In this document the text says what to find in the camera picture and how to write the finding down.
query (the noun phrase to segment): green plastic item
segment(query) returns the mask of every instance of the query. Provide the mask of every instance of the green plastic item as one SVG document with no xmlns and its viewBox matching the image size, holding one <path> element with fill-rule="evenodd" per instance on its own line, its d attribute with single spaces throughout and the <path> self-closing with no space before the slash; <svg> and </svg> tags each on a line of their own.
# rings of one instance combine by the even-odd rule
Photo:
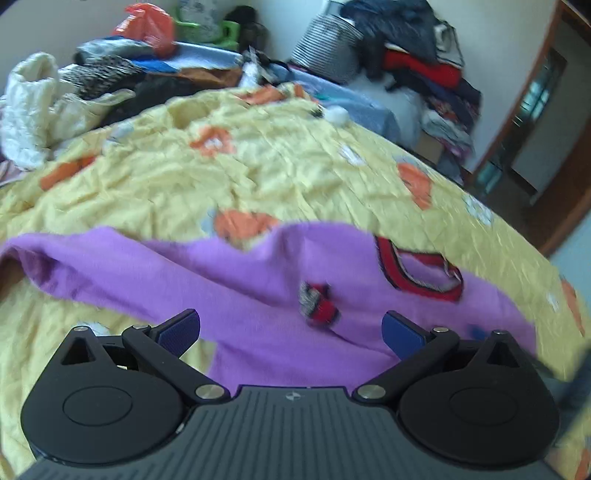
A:
<svg viewBox="0 0 591 480">
<path fill-rule="evenodd" d="M 173 13 L 170 14 L 170 16 L 174 20 L 177 40 L 188 43 L 206 45 L 208 47 L 223 48 L 224 50 L 238 51 L 238 37 L 240 36 L 240 24 L 224 20 L 221 23 L 222 36 L 212 43 L 203 43 L 200 41 L 200 25 L 198 23 L 181 22 L 178 19 L 178 9 L 175 9 Z"/>
</svg>

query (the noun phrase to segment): gray bag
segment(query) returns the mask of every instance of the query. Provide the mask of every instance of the gray bag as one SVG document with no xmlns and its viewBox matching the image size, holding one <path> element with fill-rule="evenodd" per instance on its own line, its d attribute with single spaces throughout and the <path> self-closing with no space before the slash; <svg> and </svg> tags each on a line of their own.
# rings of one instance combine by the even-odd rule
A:
<svg viewBox="0 0 591 480">
<path fill-rule="evenodd" d="M 319 15 L 297 44 L 291 63 L 336 83 L 347 83 L 359 72 L 357 43 L 363 35 L 335 15 Z"/>
</svg>

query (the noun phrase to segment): round black disc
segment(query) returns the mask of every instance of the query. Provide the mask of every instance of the round black disc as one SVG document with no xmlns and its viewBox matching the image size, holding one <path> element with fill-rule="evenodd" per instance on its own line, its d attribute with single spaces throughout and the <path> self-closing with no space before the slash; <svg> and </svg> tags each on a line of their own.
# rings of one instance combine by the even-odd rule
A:
<svg viewBox="0 0 591 480">
<path fill-rule="evenodd" d="M 27 439 L 44 456 L 108 465 L 153 450 L 183 417 L 177 391 L 151 375 L 117 367 L 88 375 L 69 365 L 53 388 L 32 392 L 22 410 Z"/>
<path fill-rule="evenodd" d="M 406 391 L 399 412 L 418 443 L 474 468 L 536 461 L 558 430 L 558 409 L 539 378 L 499 365 L 427 377 Z"/>
</svg>

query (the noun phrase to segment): yellow bedsheet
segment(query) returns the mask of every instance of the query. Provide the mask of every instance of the yellow bedsheet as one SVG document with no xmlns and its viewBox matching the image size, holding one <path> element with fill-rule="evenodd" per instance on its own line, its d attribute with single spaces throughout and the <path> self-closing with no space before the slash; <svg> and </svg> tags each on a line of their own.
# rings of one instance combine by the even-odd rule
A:
<svg viewBox="0 0 591 480">
<path fill-rule="evenodd" d="M 335 128 L 312 117 L 313 109 L 297 98 L 249 107 L 229 90 L 174 99 L 133 119 L 133 131 L 119 144 L 50 191 L 42 192 L 38 181 L 55 164 L 0 190 L 0 242 L 97 225 L 133 238 L 190 241 L 205 235 L 201 222 L 212 209 L 264 212 L 282 222 L 349 222 L 402 248 L 442 252 L 499 286 L 535 322 L 541 360 L 567 378 L 586 341 L 556 269 L 502 219 L 490 223 L 471 214 L 462 190 L 426 167 L 432 206 L 421 210 L 398 174 L 397 161 L 412 161 L 408 153 L 353 123 Z M 208 157 L 190 146 L 209 125 L 229 131 L 234 153 Z M 58 162 L 100 152 L 109 133 L 74 140 Z M 343 145 L 365 164 L 348 162 Z M 0 478 L 9 480 L 33 461 L 20 409 L 69 329 L 100 322 L 119 333 L 134 320 L 52 299 L 23 279 L 17 265 L 0 275 Z M 589 330 L 588 315 L 583 318 Z M 186 359 L 206 369 L 213 348 L 198 343 Z M 587 415 L 560 451 L 569 479 L 590 426 Z"/>
</svg>

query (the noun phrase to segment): logo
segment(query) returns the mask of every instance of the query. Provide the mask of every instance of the logo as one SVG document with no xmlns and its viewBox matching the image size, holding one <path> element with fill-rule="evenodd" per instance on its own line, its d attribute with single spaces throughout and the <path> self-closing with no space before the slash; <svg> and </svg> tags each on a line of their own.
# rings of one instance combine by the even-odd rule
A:
<svg viewBox="0 0 591 480">
<path fill-rule="evenodd" d="M 288 393 L 285 397 L 289 401 L 298 401 L 299 399 L 301 399 L 301 395 L 298 392 Z"/>
</svg>

